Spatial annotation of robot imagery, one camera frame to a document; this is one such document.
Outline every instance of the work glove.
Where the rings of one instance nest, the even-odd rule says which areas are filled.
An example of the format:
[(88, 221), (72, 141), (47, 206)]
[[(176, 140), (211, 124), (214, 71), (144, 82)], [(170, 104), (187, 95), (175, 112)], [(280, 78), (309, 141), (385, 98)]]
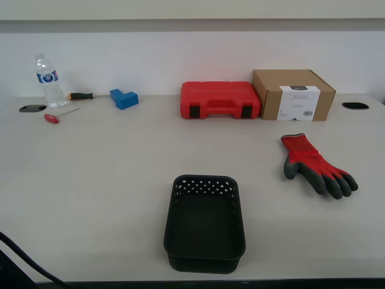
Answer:
[(329, 164), (307, 140), (304, 134), (281, 137), (289, 150), (283, 172), (288, 179), (302, 174), (318, 194), (328, 191), (335, 199), (348, 197), (359, 186), (351, 175)]

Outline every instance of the plastic basket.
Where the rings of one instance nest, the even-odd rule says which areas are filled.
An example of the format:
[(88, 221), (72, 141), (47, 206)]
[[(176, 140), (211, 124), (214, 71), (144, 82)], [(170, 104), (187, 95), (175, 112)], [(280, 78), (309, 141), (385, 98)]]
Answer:
[(226, 176), (176, 178), (164, 248), (172, 268), (177, 271), (233, 272), (245, 252), (236, 181)]

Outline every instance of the plastic bottle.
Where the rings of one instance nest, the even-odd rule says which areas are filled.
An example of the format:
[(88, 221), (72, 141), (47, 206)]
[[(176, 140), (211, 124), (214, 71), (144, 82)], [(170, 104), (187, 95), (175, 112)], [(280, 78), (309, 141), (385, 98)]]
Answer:
[(51, 62), (45, 58), (44, 54), (36, 54), (35, 58), (37, 78), (44, 89), (48, 106), (52, 108), (65, 106), (67, 104), (67, 98), (60, 89), (59, 78), (55, 68)]

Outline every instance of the red plastic case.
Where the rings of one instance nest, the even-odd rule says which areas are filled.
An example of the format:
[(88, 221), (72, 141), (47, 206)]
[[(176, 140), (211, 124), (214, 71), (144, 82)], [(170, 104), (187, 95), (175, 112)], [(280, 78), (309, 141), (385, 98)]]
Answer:
[(260, 100), (246, 81), (185, 82), (180, 93), (180, 115), (205, 119), (209, 114), (231, 114), (236, 119), (255, 119)]

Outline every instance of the blue block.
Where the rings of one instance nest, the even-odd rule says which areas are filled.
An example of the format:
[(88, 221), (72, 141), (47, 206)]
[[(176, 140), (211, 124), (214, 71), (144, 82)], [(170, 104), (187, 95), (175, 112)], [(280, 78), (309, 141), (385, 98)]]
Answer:
[(116, 107), (125, 110), (139, 103), (138, 95), (134, 92), (123, 94), (119, 89), (110, 90), (111, 99), (115, 102)]

